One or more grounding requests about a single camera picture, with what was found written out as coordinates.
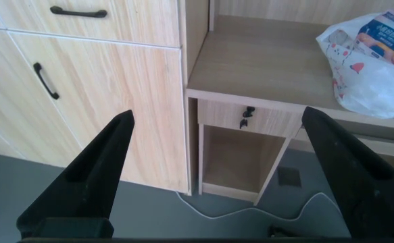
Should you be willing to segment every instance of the open shelf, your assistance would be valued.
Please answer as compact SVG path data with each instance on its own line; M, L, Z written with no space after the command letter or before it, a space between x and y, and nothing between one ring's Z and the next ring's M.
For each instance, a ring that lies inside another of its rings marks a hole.
M208 93L225 94L346 111L335 100L332 72L316 41L327 27L218 16L193 69L187 95L207 99Z
M255 202L284 138L204 126L202 192Z

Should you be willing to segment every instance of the desk drawer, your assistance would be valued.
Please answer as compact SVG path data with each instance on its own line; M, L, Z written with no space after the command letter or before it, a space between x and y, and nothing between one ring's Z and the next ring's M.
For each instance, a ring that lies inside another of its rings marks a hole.
M256 107L248 125L240 129L240 121L246 105L198 100L198 122L200 124L256 132L280 137L296 135L301 126L301 114L276 109Z
M62 15L50 8L96 13L103 18ZM179 47L174 0L0 0L0 16L13 30Z

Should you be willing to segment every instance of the gray floor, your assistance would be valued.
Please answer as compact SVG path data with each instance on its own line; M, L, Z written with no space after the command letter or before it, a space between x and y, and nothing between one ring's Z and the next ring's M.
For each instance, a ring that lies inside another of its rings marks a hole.
M292 219L317 192L333 198L315 155L287 151L280 165L300 171L301 188L279 186L274 174L259 208ZM0 242L16 242L19 214L62 171L60 168L0 156ZM201 212L217 216L252 207L250 202L204 194L184 196ZM312 200L296 221L283 221L257 211L206 219L180 201L174 192L120 182L110 220L121 238L265 238L277 224L306 236L349 236L335 207L323 196Z

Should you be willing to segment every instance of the black cabinet handle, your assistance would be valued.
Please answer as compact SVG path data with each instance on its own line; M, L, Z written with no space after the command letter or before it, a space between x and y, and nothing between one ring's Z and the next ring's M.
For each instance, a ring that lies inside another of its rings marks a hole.
M243 119L240 121L239 127L242 129L243 126L248 126L247 118L252 117L252 113L255 111L255 107L246 107L246 111L243 112Z
M42 69L41 64L40 64L40 63L35 63L35 64L33 65L33 68L34 68L34 71L36 72L37 76L38 76L39 79L41 80L43 86L47 89L49 95L51 95L51 97L53 97L53 99L58 99L58 98L60 98L59 94L57 94L56 92L51 92L51 91L49 90L47 84L45 84L45 81L43 81L43 78L42 78L42 76L41 76L41 69Z
M91 12L91 13L82 13L82 12L66 11L58 6L50 7L49 10L51 10L51 13L53 13L53 14L92 17L92 18L104 18L107 15L106 10L99 10L99 11Z

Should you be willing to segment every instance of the drawer lock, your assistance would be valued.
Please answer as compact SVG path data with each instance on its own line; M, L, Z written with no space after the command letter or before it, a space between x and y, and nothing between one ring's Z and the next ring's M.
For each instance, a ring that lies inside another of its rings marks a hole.
M240 129L242 129L243 126L245 126L245 127L248 126L247 118L252 117L252 113L254 111L255 111L255 107L246 107L246 111L243 112L243 114L242 114L243 119L240 121Z

